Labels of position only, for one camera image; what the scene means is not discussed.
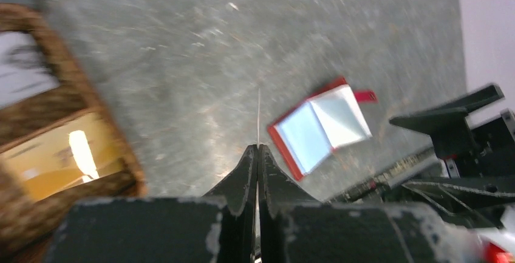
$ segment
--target gray tabletop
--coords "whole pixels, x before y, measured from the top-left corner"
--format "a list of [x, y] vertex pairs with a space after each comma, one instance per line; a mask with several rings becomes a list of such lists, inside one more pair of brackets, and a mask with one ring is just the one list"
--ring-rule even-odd
[[46, 3], [156, 196], [202, 195], [258, 136], [289, 174], [266, 125], [343, 75], [379, 103], [361, 107], [373, 138], [300, 182], [326, 199], [429, 143], [389, 117], [465, 92], [458, 0]]

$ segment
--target red tab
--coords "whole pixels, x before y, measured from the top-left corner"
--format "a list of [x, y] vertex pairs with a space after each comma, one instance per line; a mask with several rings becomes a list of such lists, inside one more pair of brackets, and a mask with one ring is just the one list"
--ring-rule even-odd
[[377, 102], [377, 96], [372, 90], [354, 91], [357, 102]]

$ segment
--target brown basket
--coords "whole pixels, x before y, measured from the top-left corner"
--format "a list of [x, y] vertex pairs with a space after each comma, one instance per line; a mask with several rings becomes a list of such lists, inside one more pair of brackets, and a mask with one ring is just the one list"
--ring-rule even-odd
[[106, 106], [59, 36], [37, 12], [16, 4], [0, 4], [0, 31], [30, 33], [60, 87], [0, 109], [0, 152], [20, 145], [86, 113], [97, 112], [109, 125], [127, 170], [64, 190], [33, 202], [0, 165], [0, 258], [58, 226], [72, 204], [86, 196], [113, 196], [135, 184], [146, 193], [144, 176]]

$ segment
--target white card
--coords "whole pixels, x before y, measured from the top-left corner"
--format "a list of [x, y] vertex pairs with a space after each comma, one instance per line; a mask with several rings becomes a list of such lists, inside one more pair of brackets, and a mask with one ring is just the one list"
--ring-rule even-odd
[[51, 72], [30, 35], [0, 33], [0, 109], [57, 88]]

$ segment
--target open book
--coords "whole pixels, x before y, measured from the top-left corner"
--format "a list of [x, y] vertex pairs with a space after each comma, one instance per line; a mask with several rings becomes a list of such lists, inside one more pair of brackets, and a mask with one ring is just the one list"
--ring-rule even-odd
[[301, 180], [336, 148], [371, 137], [358, 102], [376, 100], [372, 91], [353, 92], [340, 77], [269, 126], [293, 177]]

